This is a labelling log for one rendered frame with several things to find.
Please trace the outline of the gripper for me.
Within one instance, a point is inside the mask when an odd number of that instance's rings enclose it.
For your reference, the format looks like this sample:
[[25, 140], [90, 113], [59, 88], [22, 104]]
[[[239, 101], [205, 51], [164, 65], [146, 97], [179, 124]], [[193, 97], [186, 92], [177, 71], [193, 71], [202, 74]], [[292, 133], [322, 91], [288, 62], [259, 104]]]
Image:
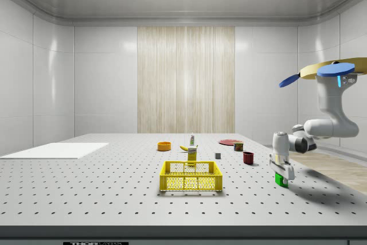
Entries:
[[288, 162], [288, 157], [284, 155], [271, 154], [270, 167], [275, 173], [281, 174], [288, 181], [295, 179], [294, 168]]

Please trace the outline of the green cube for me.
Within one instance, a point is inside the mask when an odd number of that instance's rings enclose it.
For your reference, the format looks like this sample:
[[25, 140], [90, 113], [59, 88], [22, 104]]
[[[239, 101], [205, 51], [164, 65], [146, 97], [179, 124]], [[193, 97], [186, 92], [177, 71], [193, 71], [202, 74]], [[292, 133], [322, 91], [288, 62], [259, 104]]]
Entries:
[[288, 179], [284, 178], [281, 174], [275, 173], [275, 182], [281, 187], [288, 187]]

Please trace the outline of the drone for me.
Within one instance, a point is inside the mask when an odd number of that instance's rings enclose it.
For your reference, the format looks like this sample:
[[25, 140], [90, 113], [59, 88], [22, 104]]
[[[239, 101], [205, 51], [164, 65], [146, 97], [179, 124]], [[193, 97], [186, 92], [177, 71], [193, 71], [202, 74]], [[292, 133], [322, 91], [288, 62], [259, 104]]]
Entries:
[[315, 79], [316, 76], [336, 77], [349, 73], [367, 74], [367, 57], [356, 57], [350, 59], [341, 59], [325, 61], [308, 65], [300, 70], [296, 75], [292, 75], [279, 83], [279, 87], [285, 87], [300, 77], [303, 79]]

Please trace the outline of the yellow basket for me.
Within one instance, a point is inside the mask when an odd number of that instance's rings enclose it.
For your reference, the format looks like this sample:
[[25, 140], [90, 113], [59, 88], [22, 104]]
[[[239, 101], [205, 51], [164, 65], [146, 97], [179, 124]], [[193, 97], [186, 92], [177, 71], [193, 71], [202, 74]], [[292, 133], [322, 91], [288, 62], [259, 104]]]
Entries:
[[214, 161], [165, 161], [160, 190], [222, 190], [222, 172]]

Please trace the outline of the white board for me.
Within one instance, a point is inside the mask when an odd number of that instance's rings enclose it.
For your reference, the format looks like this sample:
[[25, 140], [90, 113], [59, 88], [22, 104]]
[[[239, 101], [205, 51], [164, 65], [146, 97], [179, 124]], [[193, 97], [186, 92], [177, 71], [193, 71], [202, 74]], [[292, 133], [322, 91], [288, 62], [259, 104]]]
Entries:
[[49, 143], [1, 156], [0, 159], [80, 159], [108, 143]]

